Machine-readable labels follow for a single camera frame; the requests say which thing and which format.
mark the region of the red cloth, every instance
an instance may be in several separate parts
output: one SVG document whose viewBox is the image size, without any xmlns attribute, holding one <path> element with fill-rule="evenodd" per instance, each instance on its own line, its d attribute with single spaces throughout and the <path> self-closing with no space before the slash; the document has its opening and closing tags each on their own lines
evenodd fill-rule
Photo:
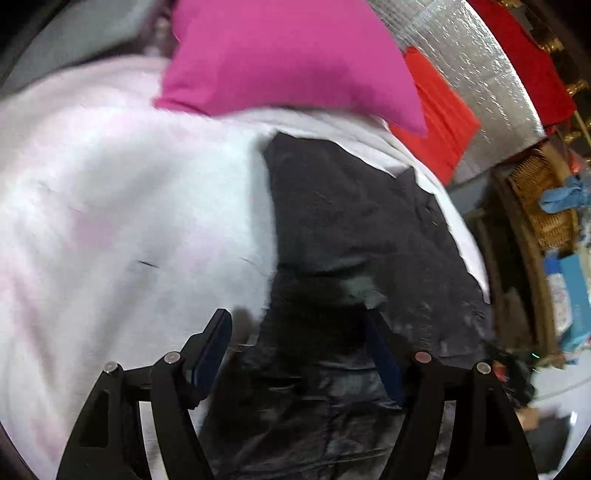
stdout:
<svg viewBox="0 0 591 480">
<path fill-rule="evenodd" d="M 542 124 L 559 124 L 577 109 L 552 58 L 534 43 L 505 7 L 493 0 L 468 0 L 509 57 Z"/>
<path fill-rule="evenodd" d="M 421 100 L 427 136 L 421 138 L 394 125 L 390 125 L 390 130 L 443 184 L 447 184 L 472 137 L 480 129 L 480 123 L 425 55 L 410 47 L 404 60 Z"/>
</svg>

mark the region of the metal pin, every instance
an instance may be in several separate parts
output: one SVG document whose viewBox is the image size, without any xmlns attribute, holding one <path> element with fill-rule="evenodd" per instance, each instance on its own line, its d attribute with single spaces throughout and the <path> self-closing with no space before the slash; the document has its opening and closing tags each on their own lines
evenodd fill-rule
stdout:
<svg viewBox="0 0 591 480">
<path fill-rule="evenodd" d="M 431 355 L 427 352 L 417 352 L 414 354 L 414 359 L 420 364 L 427 364 L 431 361 Z"/>
<path fill-rule="evenodd" d="M 117 365 L 117 362 L 107 362 L 103 367 L 103 372 L 105 372 L 106 374 L 111 374 L 115 370 L 117 370 L 118 366 L 119 365 Z"/>
<path fill-rule="evenodd" d="M 489 373 L 491 373 L 491 366 L 487 363 L 484 363 L 484 362 L 478 362 L 478 364 L 476 364 L 476 369 L 482 375 L 488 375 Z"/>
<path fill-rule="evenodd" d="M 181 354 L 178 352 L 168 352 L 164 355 L 164 361 L 169 365 L 175 364 L 181 359 Z"/>
</svg>

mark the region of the black cloth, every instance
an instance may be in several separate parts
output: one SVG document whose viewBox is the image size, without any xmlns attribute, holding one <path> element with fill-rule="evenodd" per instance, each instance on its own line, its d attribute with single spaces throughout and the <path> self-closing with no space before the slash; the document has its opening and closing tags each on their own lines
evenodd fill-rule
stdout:
<svg viewBox="0 0 591 480">
<path fill-rule="evenodd" d="M 471 367 L 488 306 L 433 195 L 338 145 L 278 134 L 264 151 L 278 267 L 256 346 L 220 373 L 200 438 L 217 478 L 379 478 L 404 412 L 365 350 L 361 312 Z M 447 459 L 446 405 L 433 476 Z"/>
</svg>

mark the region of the reflective foil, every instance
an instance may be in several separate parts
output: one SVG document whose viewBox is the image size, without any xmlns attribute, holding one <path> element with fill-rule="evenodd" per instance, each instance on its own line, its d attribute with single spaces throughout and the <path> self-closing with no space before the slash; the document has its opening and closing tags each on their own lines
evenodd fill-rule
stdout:
<svg viewBox="0 0 591 480">
<path fill-rule="evenodd" d="M 471 179 L 545 137 L 509 58 L 464 0 L 368 0 L 405 50 L 429 58 L 478 117 L 454 181 Z"/>
</svg>

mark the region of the white blanket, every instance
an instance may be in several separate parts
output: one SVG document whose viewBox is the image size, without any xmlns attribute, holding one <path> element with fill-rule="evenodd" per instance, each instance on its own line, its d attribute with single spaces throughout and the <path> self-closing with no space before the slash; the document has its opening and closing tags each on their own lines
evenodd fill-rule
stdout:
<svg viewBox="0 0 591 480">
<path fill-rule="evenodd" d="M 55 478 L 105 362 L 152 364 L 220 307 L 264 315 L 276 251 L 260 152 L 278 129 L 327 138 L 393 175 L 414 167 L 488 295 L 445 189 L 381 125 L 282 109 L 156 111 L 166 62 L 66 70 L 0 104 L 0 421 L 41 480 Z M 144 413 L 154 480 L 164 479 Z"/>
</svg>

